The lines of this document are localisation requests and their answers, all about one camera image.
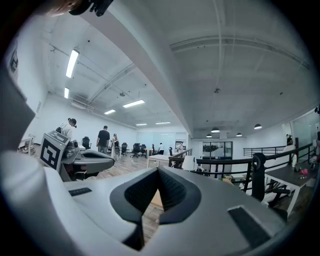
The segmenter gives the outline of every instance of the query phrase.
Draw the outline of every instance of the black rubber pad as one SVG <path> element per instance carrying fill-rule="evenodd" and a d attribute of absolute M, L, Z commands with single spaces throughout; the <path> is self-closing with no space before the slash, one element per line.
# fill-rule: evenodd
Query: black rubber pad
<path fill-rule="evenodd" d="M 85 194 L 85 193 L 89 193 L 91 192 L 92 190 L 88 187 L 83 187 L 83 188 L 78 188 L 78 189 L 74 189 L 74 190 L 69 190 L 69 193 L 72 197 L 74 196 L 79 196 L 79 195 L 82 195 L 82 194 Z"/>
<path fill-rule="evenodd" d="M 271 238 L 242 207 L 230 209 L 228 212 L 252 249 L 264 244 Z"/>

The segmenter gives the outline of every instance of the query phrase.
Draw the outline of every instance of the black railing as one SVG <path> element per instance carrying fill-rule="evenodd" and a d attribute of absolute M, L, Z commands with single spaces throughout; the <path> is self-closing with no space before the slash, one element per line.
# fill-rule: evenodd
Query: black railing
<path fill-rule="evenodd" d="M 252 158 L 254 153 L 262 153 L 264 155 L 276 155 L 283 151 L 286 146 L 270 146 L 270 147 L 244 147 L 243 156 Z"/>
<path fill-rule="evenodd" d="M 271 169 L 271 168 L 275 168 L 275 167 L 279 167 L 279 166 L 283 166 L 283 165 L 290 165 L 292 163 L 293 154 L 297 154 L 298 155 L 298 152 L 300 152 L 302 150 L 305 150 L 305 149 L 308 149 L 308 153 L 298 156 L 298 159 L 308 155 L 308 158 L 305 161 L 303 161 L 303 163 L 306 162 L 306 161 L 309 162 L 310 161 L 310 154 L 314 153 L 314 150 L 311 150 L 312 145 L 313 144 L 310 143 L 308 145 L 305 145 L 305 146 L 302 146 L 302 147 L 299 147 L 299 148 L 295 148 L 293 150 L 286 151 L 286 152 L 283 152 L 283 153 L 278 153 L 278 154 L 276 153 L 276 154 L 273 154 L 273 155 L 266 155 L 265 158 L 266 158 L 267 161 L 271 160 L 271 159 L 277 159 L 277 158 L 285 157 L 285 156 L 289 156 L 289 161 L 283 162 L 283 163 L 280 163 L 280 164 L 277 164 L 277 165 L 274 165 L 274 166 L 265 167 L 265 170 Z M 182 163 L 184 161 L 184 158 L 181 158 L 180 154 L 179 154 L 179 156 L 175 155 L 175 156 L 170 156 L 169 157 L 169 167 L 172 166 L 172 161 L 175 161 L 174 167 L 181 169 L 181 166 L 182 166 Z M 244 188 L 243 188 L 244 191 L 247 191 L 247 190 L 251 189 L 251 188 L 248 188 L 248 184 L 251 181 L 251 173 L 254 171 L 253 168 L 255 168 L 255 165 L 252 168 L 252 158 L 234 159 L 234 160 L 197 159 L 196 162 L 197 162 L 197 164 L 210 165 L 209 171 L 190 171 L 191 173 L 204 175 L 204 176 L 208 176 L 208 177 L 210 177 L 210 175 L 214 175 L 214 178 L 217 178 L 218 175 L 221 175 L 221 177 L 223 177 L 224 175 L 246 174 L 245 179 L 234 180 L 234 181 L 231 181 L 231 182 L 234 183 L 234 184 L 235 183 L 244 183 Z M 247 168 L 246 168 L 245 171 L 228 171 L 228 172 L 225 172 L 225 165 L 241 165 L 241 164 L 247 164 Z M 215 172 L 211 172 L 211 165 L 215 165 Z M 221 172 L 218 172 L 219 165 L 222 165 L 222 171 Z"/>

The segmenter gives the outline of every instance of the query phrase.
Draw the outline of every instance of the ceiling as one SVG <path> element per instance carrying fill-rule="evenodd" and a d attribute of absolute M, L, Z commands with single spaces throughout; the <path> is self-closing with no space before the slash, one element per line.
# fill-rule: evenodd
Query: ceiling
<path fill-rule="evenodd" d="M 193 138 L 205 138 L 212 127 L 229 138 L 247 136 L 256 123 L 267 128 L 319 104 L 303 42 L 265 1 L 140 2 L 183 74 L 192 99 Z"/>
<path fill-rule="evenodd" d="M 74 101 L 89 112 L 132 127 L 141 123 L 146 123 L 147 127 L 155 127 L 159 122 L 181 124 L 135 64 L 81 17 L 65 14 L 48 18 L 42 40 L 49 89 L 63 97 L 65 87 L 69 88 L 70 104 Z M 66 70 L 73 49 L 80 54 L 69 78 Z M 145 103 L 123 107 L 138 100 Z M 111 109 L 116 112 L 104 115 Z"/>

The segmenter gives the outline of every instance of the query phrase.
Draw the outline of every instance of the pink object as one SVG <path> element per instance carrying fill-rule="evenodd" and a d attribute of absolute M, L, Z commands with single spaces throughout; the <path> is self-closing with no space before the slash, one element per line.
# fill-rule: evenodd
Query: pink object
<path fill-rule="evenodd" d="M 308 174 L 308 169 L 301 170 L 300 173 L 306 175 L 306 174 Z"/>

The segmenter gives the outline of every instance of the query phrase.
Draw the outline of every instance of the black t-shirt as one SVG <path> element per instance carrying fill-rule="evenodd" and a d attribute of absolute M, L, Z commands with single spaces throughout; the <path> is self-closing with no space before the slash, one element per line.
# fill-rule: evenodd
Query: black t-shirt
<path fill-rule="evenodd" d="M 98 138 L 100 138 L 98 142 L 98 146 L 106 147 L 107 140 L 110 140 L 110 134 L 106 130 L 101 130 L 99 131 Z"/>

